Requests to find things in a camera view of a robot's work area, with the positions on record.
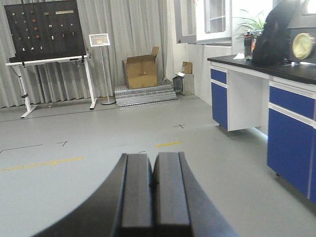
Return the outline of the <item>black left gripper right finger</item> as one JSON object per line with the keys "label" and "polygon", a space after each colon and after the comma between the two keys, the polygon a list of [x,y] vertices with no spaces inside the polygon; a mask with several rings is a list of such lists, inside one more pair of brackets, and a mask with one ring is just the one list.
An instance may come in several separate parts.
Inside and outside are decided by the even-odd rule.
{"label": "black left gripper right finger", "polygon": [[237,237],[192,173],[183,152],[161,152],[154,166],[157,237]]}

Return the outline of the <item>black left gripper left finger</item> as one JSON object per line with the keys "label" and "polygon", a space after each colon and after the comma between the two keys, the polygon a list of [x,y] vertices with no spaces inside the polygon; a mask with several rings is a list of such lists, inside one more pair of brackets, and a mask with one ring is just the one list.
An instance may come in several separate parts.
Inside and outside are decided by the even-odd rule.
{"label": "black left gripper left finger", "polygon": [[38,237],[153,236],[152,169],[146,154],[122,154],[97,190]]}

